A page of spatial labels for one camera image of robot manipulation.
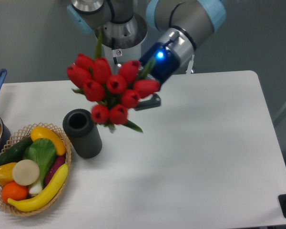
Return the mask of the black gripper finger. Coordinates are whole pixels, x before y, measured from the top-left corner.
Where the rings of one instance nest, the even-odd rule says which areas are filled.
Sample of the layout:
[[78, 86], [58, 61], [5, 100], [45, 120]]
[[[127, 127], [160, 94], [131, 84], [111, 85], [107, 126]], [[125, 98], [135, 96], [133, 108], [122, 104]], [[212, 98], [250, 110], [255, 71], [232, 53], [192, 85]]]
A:
[[134, 108], [134, 110], [141, 111], [160, 106], [161, 106], [161, 98], [158, 94], [154, 93], [150, 99], [139, 102], [138, 105]]

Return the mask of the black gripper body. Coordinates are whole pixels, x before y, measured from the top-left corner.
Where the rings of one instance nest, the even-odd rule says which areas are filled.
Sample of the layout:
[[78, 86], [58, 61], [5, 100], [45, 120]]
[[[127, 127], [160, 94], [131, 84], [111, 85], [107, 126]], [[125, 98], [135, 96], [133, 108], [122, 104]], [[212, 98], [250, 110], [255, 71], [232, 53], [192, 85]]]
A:
[[168, 78], [179, 68], [179, 57], [175, 51], [162, 42], [155, 43], [140, 59], [145, 66], [150, 59], [155, 59], [155, 65], [150, 75], [160, 84], [164, 84]]

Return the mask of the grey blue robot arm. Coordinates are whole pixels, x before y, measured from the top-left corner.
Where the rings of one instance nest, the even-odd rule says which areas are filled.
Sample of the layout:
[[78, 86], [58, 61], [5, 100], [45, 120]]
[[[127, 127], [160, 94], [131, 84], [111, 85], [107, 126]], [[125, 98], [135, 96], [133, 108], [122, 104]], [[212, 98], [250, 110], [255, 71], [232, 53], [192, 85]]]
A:
[[135, 12], [134, 0], [73, 0], [67, 12], [85, 33], [102, 35], [104, 55], [111, 67], [128, 60], [145, 66], [156, 59], [150, 78], [163, 84], [181, 66], [191, 72], [197, 48], [226, 18], [221, 0], [152, 0]]

